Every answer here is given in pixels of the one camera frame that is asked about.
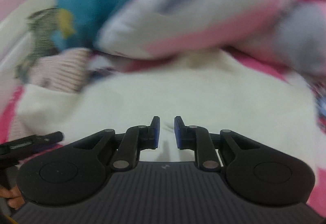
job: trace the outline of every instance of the cushion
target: cushion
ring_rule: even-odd
[[[98,33],[106,53],[152,59],[232,44],[275,20],[294,0],[132,0]]]

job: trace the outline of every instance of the round screw head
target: round screw head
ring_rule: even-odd
[[[117,169],[125,169],[129,166],[129,162],[127,162],[126,160],[116,160],[113,163],[113,167],[117,168]]]
[[[219,167],[219,164],[213,160],[207,160],[203,162],[203,166],[206,169],[216,169],[217,167]]]

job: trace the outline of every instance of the blanket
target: blanket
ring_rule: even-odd
[[[192,68],[194,59],[201,62]],[[37,134],[65,134],[64,144],[113,128],[125,132],[161,117],[159,150],[143,151],[141,160],[193,160],[175,144],[173,118],[206,127],[212,133],[231,129],[302,159],[315,170],[313,95],[253,71],[223,51],[185,55],[155,69],[115,74],[79,94],[29,84],[18,117]]]

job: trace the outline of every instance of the small logo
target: small logo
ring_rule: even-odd
[[[164,166],[161,166],[164,170],[166,170],[168,167],[170,167],[170,165],[165,164]]]
[[[15,149],[19,149],[19,148],[26,147],[26,146],[29,146],[29,145],[32,145],[32,142],[31,141],[28,141],[28,142],[25,142],[25,143],[21,143],[21,144],[17,144],[17,145],[14,145],[14,146],[9,146],[9,148],[11,150],[15,150]]]

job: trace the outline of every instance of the striped fabric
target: striped fabric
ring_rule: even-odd
[[[30,83],[53,91],[79,92],[88,79],[90,54],[89,49],[76,48],[41,58],[31,70]]]

